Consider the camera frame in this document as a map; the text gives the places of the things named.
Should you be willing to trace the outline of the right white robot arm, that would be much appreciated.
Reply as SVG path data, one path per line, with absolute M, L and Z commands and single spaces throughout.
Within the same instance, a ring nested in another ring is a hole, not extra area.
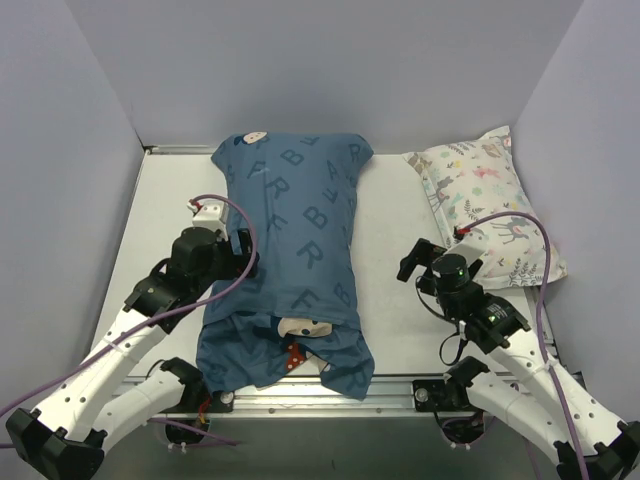
M 502 381 L 483 361 L 466 356 L 444 375 L 435 405 L 475 409 L 499 419 L 535 445 L 562 479 L 624 479 L 639 464 L 639 424 L 626 422 L 594 397 L 549 353 L 527 319 L 507 299 L 474 281 L 482 262 L 475 246 L 446 250 L 419 239 L 397 278 L 417 267 L 419 294 L 434 297 L 439 318 L 454 325 L 505 368 L 517 384 Z

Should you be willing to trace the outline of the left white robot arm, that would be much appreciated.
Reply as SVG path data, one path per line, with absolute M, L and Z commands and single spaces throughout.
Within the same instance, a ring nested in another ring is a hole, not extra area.
M 71 373 L 48 385 L 50 395 L 32 409 L 7 407 L 6 429 L 18 456 L 47 479 L 90 479 L 121 439 L 168 409 L 190 411 L 207 395 L 202 373 L 174 357 L 122 395 L 115 393 L 133 368 L 193 310 L 206 291 L 229 281 L 232 292 L 255 274 L 252 228 L 237 232 L 235 253 L 221 231 L 189 227 L 171 254 L 140 280 L 113 324 Z

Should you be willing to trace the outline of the blue letter-print pillowcase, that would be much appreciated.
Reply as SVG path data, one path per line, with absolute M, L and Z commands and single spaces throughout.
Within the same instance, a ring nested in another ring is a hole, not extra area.
M 375 362 L 350 247 L 359 174 L 372 155 L 352 133 L 249 132 L 216 149 L 237 205 L 227 230 L 253 227 L 259 258 L 254 277 L 213 287 L 196 353 L 210 391 L 265 387 L 311 363 L 324 387 L 365 398 Z

